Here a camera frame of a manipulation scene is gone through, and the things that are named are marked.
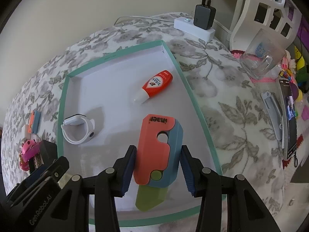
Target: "red glue bottle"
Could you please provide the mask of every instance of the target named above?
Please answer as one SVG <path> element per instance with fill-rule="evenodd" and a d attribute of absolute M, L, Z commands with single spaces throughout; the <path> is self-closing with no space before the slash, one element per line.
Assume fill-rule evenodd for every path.
<path fill-rule="evenodd" d="M 161 71 L 149 79 L 143 87 L 137 92 L 134 102 L 142 104 L 147 99 L 163 91 L 173 80 L 172 74 L 167 71 Z"/>

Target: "power adapter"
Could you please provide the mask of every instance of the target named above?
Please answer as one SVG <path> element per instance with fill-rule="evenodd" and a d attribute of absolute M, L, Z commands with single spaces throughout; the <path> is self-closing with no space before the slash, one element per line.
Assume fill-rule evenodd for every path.
<path fill-rule="evenodd" d="M 204 30 L 209 30 L 214 22 L 216 9 L 206 5 L 196 5 L 193 24 Z"/>

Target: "tray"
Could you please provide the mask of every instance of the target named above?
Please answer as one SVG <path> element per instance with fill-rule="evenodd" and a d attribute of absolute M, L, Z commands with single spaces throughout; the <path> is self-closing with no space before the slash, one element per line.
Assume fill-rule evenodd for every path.
<path fill-rule="evenodd" d="M 164 91 L 141 105 L 132 99 L 138 89 L 167 69 L 173 81 Z M 95 119 L 95 137 L 81 145 L 68 143 L 61 123 L 74 114 Z M 204 166 L 222 174 L 219 159 L 202 112 L 179 64 L 164 41 L 119 50 L 69 73 L 65 79 L 58 116 L 58 156 L 70 163 L 69 174 L 97 175 L 123 157 L 129 145 L 138 145 L 142 119 L 149 113 L 176 118 L 183 128 L 183 144 Z M 188 192 L 179 166 L 166 200 L 141 212 L 135 207 L 138 185 L 132 177 L 129 191 L 115 198 L 121 227 L 144 226 L 181 219 L 200 210 L 200 198 Z M 94 197 L 90 196 L 90 223 L 94 223 Z"/>

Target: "floral tablecloth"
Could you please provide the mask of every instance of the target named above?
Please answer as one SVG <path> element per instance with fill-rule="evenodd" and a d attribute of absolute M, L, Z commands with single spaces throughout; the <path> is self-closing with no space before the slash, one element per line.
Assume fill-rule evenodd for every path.
<path fill-rule="evenodd" d="M 157 18 L 174 20 L 185 13 Z M 273 215 L 283 204 L 284 174 L 277 142 L 258 90 L 237 60 L 216 39 L 209 43 L 173 28 L 173 23 L 134 19 L 98 31 L 44 64 L 14 97 L 4 122 L 1 164 L 6 192 L 27 177 L 19 168 L 22 126 L 34 109 L 42 112 L 38 135 L 56 142 L 58 109 L 65 76 L 84 64 L 136 44 L 164 40 L 179 62 L 205 116 L 223 173 L 242 173 Z M 223 202 L 223 217 L 226 216 Z M 123 231 L 195 231 L 197 216 Z M 226 230 L 226 219 L 222 220 Z"/>

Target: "white power strip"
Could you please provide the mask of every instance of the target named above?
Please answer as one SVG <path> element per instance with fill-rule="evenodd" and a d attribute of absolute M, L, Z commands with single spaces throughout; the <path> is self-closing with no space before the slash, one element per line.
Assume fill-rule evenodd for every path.
<path fill-rule="evenodd" d="M 185 17 L 179 17 L 174 20 L 174 28 L 183 32 L 187 32 L 193 36 L 196 36 L 205 42 L 209 42 L 214 38 L 215 29 L 204 30 L 193 24 L 193 19 Z"/>

